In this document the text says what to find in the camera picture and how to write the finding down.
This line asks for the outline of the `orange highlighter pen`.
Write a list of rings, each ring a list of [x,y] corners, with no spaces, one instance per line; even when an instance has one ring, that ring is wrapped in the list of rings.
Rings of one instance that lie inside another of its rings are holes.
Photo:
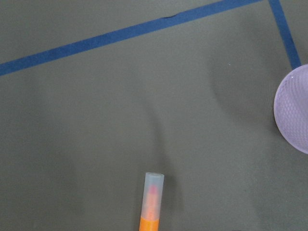
[[[146,172],[141,206],[140,231],[158,231],[164,175]]]

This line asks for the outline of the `pink mesh pen holder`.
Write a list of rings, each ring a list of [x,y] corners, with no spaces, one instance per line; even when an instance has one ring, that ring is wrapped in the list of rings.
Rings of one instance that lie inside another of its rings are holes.
[[[308,65],[292,70],[279,84],[273,104],[276,125],[294,148],[308,153]]]

